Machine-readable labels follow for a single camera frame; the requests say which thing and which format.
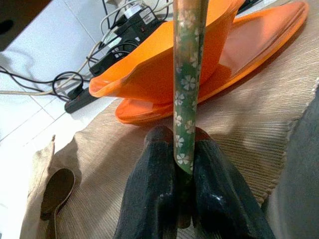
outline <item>wooden spoon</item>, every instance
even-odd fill
[[[49,220],[46,239],[57,239],[56,215],[70,197],[74,183],[73,172],[67,168],[62,168],[52,175],[46,185],[40,216],[44,221]]]

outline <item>brown fabric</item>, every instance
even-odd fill
[[[198,108],[197,126],[220,144],[259,203],[278,181],[293,125],[312,101],[318,84],[319,5],[317,0],[309,3],[307,23],[292,40],[239,84]],[[35,238],[35,234],[44,238],[47,222],[39,220],[40,201],[46,177],[61,167],[76,176],[74,191],[57,216],[61,238],[112,238],[125,183],[140,157],[146,133],[158,124],[172,126],[172,118],[144,125],[121,124],[114,117],[119,102],[76,133],[51,162],[52,144],[35,156],[35,177],[20,238]],[[181,230],[177,238],[193,238],[193,230]]]

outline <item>white cable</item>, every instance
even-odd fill
[[[164,10],[165,8],[167,8],[169,5],[172,5],[172,4],[173,4],[173,1],[170,1],[169,3],[166,3],[165,5],[163,5],[161,8],[156,9],[154,12],[162,11],[162,10]]]
[[[123,4],[122,6],[120,6],[119,8],[117,8],[116,10],[114,10],[113,12],[111,12],[110,14],[106,15],[106,16],[101,20],[101,22],[100,22],[100,29],[101,29],[101,32],[103,33],[103,35],[104,35],[104,32],[103,32],[103,23],[105,22],[105,20],[108,19],[108,18],[109,18],[110,16],[112,16],[113,14],[117,13],[118,11],[120,11],[121,9],[125,8],[127,5],[130,5],[130,4],[132,4],[133,2],[137,2],[137,1],[143,3],[142,0],[131,0],[131,1],[129,1],[128,3]]]
[[[94,47],[91,49],[88,58],[84,61],[84,63],[82,64],[82,66],[78,69],[77,73],[80,73],[82,71],[82,69],[85,67],[85,65],[88,63],[90,57],[92,56],[94,50],[99,46],[100,42],[96,43],[94,45]],[[65,84],[69,83],[70,81],[73,80],[73,78],[76,77],[76,74],[73,74],[72,76],[70,76],[65,82],[63,82],[62,84],[60,84],[59,86],[56,87],[56,92],[58,91],[58,89],[60,89],[61,87],[63,87]],[[25,91],[0,91],[0,94],[5,94],[5,95],[29,95],[29,96],[45,96],[45,95],[49,95],[53,93],[52,90],[50,91],[45,91],[45,92],[25,92]]]

